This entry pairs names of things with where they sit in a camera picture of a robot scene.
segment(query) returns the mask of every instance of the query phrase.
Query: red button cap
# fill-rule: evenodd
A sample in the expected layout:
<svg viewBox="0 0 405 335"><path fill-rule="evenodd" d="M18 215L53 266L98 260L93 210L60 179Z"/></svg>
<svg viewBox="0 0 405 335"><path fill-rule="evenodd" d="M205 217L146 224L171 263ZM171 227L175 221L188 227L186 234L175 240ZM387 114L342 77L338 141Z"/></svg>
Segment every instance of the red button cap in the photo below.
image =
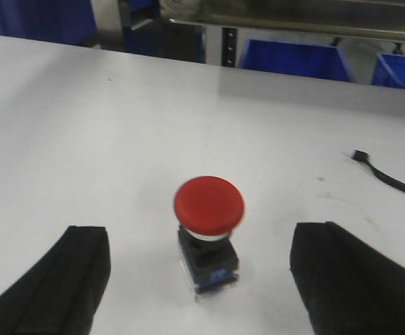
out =
<svg viewBox="0 0 405 335"><path fill-rule="evenodd" d="M189 180L175 196L175 213L188 230L200 235L227 234L240 223L244 202L240 192L218 177Z"/></svg>

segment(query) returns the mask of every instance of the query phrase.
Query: stainless steel surface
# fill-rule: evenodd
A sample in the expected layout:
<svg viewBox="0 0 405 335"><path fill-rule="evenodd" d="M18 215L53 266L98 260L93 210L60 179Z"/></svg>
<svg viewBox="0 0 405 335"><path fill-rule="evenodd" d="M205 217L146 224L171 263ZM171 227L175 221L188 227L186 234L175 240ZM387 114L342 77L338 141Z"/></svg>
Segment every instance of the stainless steel surface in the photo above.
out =
<svg viewBox="0 0 405 335"><path fill-rule="evenodd" d="M118 0L91 0L98 41L105 50L124 51L124 35Z"/></svg>
<svg viewBox="0 0 405 335"><path fill-rule="evenodd" d="M405 42L405 1L161 0L172 22L283 29Z"/></svg>

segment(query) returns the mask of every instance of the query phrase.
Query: black button base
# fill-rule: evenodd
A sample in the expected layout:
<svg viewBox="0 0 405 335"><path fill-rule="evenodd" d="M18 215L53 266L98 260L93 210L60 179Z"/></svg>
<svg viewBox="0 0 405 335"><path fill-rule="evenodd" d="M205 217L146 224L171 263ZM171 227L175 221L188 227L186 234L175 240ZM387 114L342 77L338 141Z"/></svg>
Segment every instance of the black button base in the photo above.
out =
<svg viewBox="0 0 405 335"><path fill-rule="evenodd" d="M229 237L219 241L201 241L190 235L182 225L177 234L197 293L237 280L234 271L238 269L238 257Z"/></svg>

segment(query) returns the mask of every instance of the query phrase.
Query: cable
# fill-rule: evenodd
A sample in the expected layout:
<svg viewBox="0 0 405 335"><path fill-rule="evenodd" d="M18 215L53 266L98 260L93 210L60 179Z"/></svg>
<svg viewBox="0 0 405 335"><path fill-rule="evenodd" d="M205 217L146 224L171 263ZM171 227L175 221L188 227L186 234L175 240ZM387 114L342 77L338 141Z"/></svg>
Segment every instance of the cable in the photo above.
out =
<svg viewBox="0 0 405 335"><path fill-rule="evenodd" d="M405 183L402 183L399 180L396 180L396 179L386 175L385 173L381 172L377 168L375 168L370 163L369 158L370 158L370 156L367 152L363 152L363 151L359 151L359 150L355 150L355 153L352 156L352 159L354 161L367 165L370 168L370 170L373 172L374 176L376 178L378 178L379 180L381 180L383 183L385 183L393 188L396 188L397 190L400 190L401 192L405 192Z"/></svg>

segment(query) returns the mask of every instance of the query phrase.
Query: table surface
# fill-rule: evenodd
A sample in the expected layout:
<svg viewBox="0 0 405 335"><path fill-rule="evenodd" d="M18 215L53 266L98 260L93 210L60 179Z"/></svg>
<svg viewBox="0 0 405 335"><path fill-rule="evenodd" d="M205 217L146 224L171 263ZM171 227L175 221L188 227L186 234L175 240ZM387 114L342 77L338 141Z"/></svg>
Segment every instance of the table surface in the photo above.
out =
<svg viewBox="0 0 405 335"><path fill-rule="evenodd" d="M297 222L335 221L405 266L405 91L0 37L0 294L69 225L108 230L92 334L312 334ZM246 202L240 281L195 301L172 199L200 175Z"/></svg>

